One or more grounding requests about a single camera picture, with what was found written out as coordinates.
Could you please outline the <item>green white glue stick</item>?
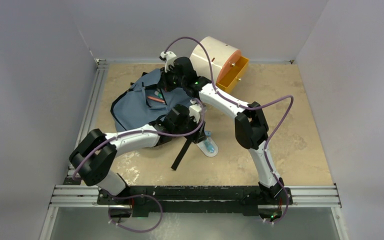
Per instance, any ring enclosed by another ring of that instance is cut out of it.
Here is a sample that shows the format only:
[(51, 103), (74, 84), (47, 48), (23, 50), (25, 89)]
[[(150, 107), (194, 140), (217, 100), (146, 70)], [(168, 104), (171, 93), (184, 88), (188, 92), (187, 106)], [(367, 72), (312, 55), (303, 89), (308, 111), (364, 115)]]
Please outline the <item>green white glue stick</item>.
[(154, 94), (155, 94), (158, 98), (163, 99), (163, 95), (162, 95), (161, 92), (159, 92), (159, 91), (155, 91)]

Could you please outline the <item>blue backpack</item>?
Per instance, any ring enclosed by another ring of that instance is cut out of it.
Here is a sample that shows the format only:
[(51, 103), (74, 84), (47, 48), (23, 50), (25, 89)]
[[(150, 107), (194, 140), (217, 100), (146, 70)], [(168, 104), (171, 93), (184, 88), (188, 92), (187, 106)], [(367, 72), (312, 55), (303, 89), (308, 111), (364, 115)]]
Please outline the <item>blue backpack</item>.
[[(115, 122), (115, 128), (118, 132), (132, 131), (139, 129), (145, 125), (151, 126), (151, 122), (155, 121), (159, 116), (167, 114), (176, 105), (184, 105), (189, 108), (192, 105), (192, 97), (189, 97), (181, 88), (166, 92), (159, 88), (159, 80), (161, 77), (161, 69), (156, 68), (149, 73), (144, 72), (142, 76), (133, 82), (129, 89), (120, 95), (112, 104), (110, 113)], [(155, 95), (155, 91), (162, 94), (164, 103), (156, 102), (147, 98)], [(176, 138), (178, 135), (183, 137), (189, 136), (197, 132), (203, 123), (199, 123), (196, 129), (184, 134), (164, 133), (163, 136)], [(157, 131), (152, 127), (152, 135), (155, 136)], [(176, 157), (172, 169), (177, 169), (181, 159), (183, 158), (192, 140), (186, 139), (181, 152)]]

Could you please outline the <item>blister pack with blue items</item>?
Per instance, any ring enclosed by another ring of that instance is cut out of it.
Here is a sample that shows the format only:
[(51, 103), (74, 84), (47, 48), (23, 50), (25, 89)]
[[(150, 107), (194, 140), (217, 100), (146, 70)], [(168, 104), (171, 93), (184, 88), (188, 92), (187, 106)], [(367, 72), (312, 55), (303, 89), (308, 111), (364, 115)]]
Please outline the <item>blister pack with blue items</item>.
[(215, 157), (219, 152), (219, 148), (217, 144), (214, 142), (214, 140), (212, 139), (212, 132), (206, 130), (204, 134), (205, 134), (205, 140), (197, 143), (196, 145), (205, 156), (209, 158)]

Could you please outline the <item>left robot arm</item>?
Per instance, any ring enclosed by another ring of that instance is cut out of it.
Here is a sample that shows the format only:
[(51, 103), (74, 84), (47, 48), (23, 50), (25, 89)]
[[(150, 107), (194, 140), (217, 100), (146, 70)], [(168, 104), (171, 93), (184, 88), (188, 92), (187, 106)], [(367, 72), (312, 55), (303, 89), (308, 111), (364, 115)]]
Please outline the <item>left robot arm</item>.
[(132, 130), (103, 133), (91, 130), (69, 156), (75, 168), (74, 180), (81, 179), (87, 186), (98, 186), (109, 193), (118, 205), (129, 199), (128, 184), (111, 170), (115, 158), (143, 148), (163, 145), (177, 137), (192, 137), (204, 126), (204, 107), (197, 102), (189, 107), (178, 104), (142, 127)]

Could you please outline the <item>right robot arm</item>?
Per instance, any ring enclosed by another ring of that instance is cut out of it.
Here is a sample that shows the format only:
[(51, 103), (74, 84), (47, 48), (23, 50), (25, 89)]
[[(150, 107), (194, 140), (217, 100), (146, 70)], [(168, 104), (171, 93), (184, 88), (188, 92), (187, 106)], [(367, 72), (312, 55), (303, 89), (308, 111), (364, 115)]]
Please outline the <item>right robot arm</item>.
[(249, 151), (256, 167), (262, 200), (272, 204), (286, 194), (285, 184), (269, 150), (269, 141), (274, 134), (269, 133), (263, 106), (257, 102), (241, 101), (222, 91), (215, 85), (213, 77), (199, 75), (188, 57), (162, 52), (159, 58), (164, 67), (158, 84), (165, 91), (181, 88), (190, 97), (210, 104), (233, 118), (235, 139)]

